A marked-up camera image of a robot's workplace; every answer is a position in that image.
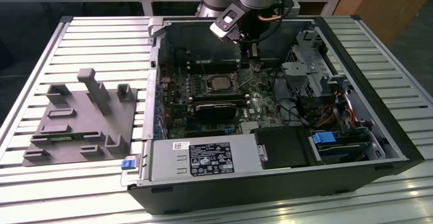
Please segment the blue latch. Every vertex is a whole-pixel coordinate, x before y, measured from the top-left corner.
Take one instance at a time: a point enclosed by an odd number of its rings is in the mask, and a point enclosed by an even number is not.
[[[136,159],[122,161],[122,170],[132,170],[136,169]]]
[[[336,137],[332,132],[317,132],[313,134],[313,141],[316,144],[336,143]]]

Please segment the gray plastic block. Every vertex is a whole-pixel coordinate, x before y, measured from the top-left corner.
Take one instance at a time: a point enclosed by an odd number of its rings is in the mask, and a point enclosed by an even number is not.
[[[25,161],[46,163],[50,159],[50,153],[45,149],[34,148],[25,153]]]
[[[83,145],[81,154],[83,157],[95,157],[103,155],[103,151],[98,144],[94,145]]]
[[[65,95],[71,95],[71,91],[69,90],[67,86],[65,84],[55,84],[51,85],[47,92],[47,97],[51,101],[51,103],[58,108],[69,107],[69,103],[65,99]]]
[[[78,79],[89,91],[53,85],[47,106],[25,166],[124,159],[130,154],[138,90],[120,85],[107,90],[95,81],[94,69],[82,69]]]

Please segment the black plastic cover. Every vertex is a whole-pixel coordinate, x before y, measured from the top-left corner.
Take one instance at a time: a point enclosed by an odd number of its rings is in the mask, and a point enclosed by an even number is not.
[[[272,127],[255,129],[256,142],[267,150],[264,169],[307,167],[319,165],[312,144],[303,127]]]

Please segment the barcode sticker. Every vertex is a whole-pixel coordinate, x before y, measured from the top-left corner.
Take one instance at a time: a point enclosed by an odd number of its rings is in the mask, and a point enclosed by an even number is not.
[[[190,147],[190,142],[174,142],[174,150],[188,150]]]

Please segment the warning label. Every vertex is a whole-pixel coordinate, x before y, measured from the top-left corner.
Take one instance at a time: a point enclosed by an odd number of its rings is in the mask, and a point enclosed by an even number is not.
[[[236,172],[230,143],[190,145],[190,163],[194,177]]]

